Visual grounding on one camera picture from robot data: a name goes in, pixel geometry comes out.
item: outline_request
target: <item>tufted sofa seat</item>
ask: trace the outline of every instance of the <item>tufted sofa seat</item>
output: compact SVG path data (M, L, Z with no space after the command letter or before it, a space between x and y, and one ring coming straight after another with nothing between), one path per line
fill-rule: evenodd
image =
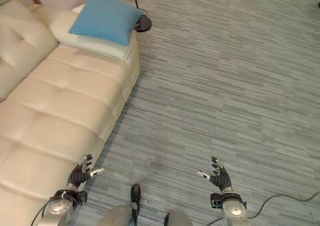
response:
M0 225L33 216L100 155L139 76L128 46L70 35L77 13L0 0Z

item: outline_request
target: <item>striped carpet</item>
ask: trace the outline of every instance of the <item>striped carpet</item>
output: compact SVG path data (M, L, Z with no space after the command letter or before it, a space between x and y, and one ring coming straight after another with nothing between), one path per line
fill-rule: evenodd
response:
M183 209L193 226L220 218L218 189L197 176L222 159L256 214L270 196L320 191L318 0L138 0L141 75L69 225L95 226L142 186L141 226ZM275 198L252 225L320 225L320 196ZM224 225L222 221L214 225Z

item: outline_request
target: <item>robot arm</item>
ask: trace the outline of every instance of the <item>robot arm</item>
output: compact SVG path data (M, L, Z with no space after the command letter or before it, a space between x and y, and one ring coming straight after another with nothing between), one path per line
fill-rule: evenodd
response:
M58 190L49 199L46 207L43 208L41 220L37 226L65 226L76 207L79 204L85 205L87 202L87 192L79 192L78 187L81 183L104 171L103 168L90 171L88 166L92 163L91 160L92 156L89 154L76 165L68 178L65 189Z
M229 226L250 226L247 219L247 203L242 201L239 194L234 193L230 177L220 160L212 157L213 175L198 171L197 173L217 186L221 194L213 193L210 196L213 208L221 208L223 218Z

